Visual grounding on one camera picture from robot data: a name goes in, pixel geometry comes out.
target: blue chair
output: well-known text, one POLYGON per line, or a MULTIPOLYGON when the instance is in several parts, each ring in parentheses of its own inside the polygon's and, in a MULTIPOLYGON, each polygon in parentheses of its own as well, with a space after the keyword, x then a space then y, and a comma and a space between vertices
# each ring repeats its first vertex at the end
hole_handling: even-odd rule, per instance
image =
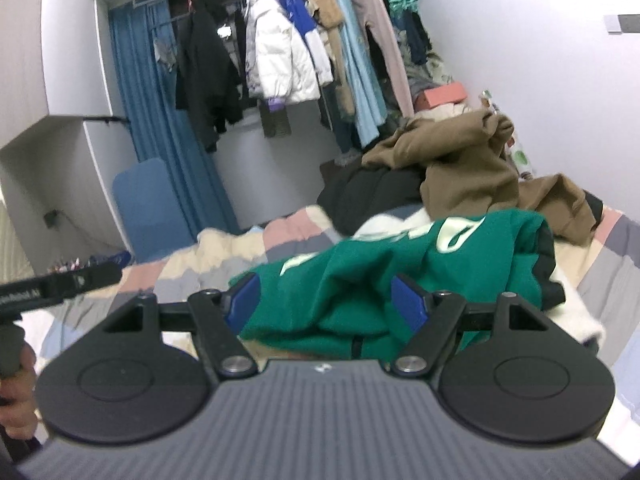
POLYGON ((137 263, 161 260, 195 243, 160 158, 117 174, 113 197, 137 263))

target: green garment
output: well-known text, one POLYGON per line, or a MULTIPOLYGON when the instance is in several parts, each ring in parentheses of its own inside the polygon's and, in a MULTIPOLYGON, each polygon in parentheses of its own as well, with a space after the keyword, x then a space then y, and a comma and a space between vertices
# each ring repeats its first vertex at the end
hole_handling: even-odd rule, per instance
MULTIPOLYGON (((546 310, 564 301, 562 286, 549 282, 555 266, 545 219, 515 209, 348 238, 319 254, 253 269, 262 293, 240 336, 343 359, 362 338, 362 358, 390 361, 413 335, 391 303, 399 272, 430 292, 492 302, 509 290, 546 310)), ((465 336, 467 343, 474 337, 465 336)))

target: brown coat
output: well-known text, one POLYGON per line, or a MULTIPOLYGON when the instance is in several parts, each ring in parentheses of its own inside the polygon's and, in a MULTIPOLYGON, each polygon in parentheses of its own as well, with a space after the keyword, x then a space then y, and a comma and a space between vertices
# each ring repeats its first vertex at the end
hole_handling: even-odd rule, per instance
POLYGON ((340 32, 338 28, 344 22, 344 15, 338 6, 337 0, 312 0, 314 7, 317 9, 313 13, 318 23, 322 25, 327 32, 329 44, 331 45, 332 54, 335 59, 335 92, 338 102, 344 113, 348 116, 355 115, 355 104, 353 103, 353 94, 347 83, 347 73, 344 67, 344 57, 342 56, 342 43, 340 41, 340 32))
POLYGON ((506 116, 485 110, 437 123, 413 120, 379 142, 362 163, 392 169, 424 166, 420 195, 433 220, 519 207, 542 213, 556 235, 575 244, 587 242, 596 221, 584 191, 564 175, 519 183, 504 158, 512 133, 506 116))

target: finger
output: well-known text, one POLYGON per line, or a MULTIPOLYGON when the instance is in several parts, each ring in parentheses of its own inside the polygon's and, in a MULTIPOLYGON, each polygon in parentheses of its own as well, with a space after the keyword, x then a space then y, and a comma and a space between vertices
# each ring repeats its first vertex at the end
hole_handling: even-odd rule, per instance
POLYGON ((36 430, 38 429, 38 421, 32 421, 26 426, 22 426, 20 428, 4 428, 6 430, 6 434, 15 440, 29 440, 33 438, 36 434, 36 430))
POLYGON ((0 381, 0 397, 7 400, 28 400, 33 397, 36 372, 22 368, 17 374, 0 381))
POLYGON ((27 370, 33 370, 36 365, 36 352, 29 343, 25 343, 20 352, 20 365, 27 370))
POLYGON ((35 413, 35 402, 33 399, 24 402, 16 402, 10 406, 0 407, 0 424, 5 428, 23 428, 33 424, 38 417, 35 413))

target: pink box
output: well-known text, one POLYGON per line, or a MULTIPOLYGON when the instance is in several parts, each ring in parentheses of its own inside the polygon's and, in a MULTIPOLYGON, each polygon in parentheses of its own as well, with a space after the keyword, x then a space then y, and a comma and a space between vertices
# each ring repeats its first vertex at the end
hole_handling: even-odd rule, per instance
POLYGON ((462 83, 451 83, 440 88, 423 91, 414 102, 414 111, 431 110, 446 103, 457 104, 465 99, 466 90, 462 83))

